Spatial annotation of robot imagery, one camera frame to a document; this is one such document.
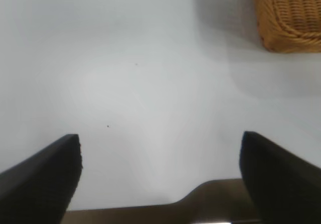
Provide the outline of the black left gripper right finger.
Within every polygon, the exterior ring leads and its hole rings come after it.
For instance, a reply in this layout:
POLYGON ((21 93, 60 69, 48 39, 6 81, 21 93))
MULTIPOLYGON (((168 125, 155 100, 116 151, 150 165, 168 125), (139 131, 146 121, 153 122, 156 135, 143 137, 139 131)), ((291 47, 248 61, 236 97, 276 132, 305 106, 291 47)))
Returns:
POLYGON ((263 223, 320 223, 320 168, 248 131, 239 166, 263 223))

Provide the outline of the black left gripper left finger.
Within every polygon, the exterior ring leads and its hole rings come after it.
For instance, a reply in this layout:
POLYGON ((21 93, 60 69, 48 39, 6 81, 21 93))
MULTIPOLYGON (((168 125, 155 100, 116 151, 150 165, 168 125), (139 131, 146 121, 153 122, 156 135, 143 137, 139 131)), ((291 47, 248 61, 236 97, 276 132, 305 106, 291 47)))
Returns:
POLYGON ((1 223, 60 223, 82 173, 81 144, 67 134, 1 173, 1 223))

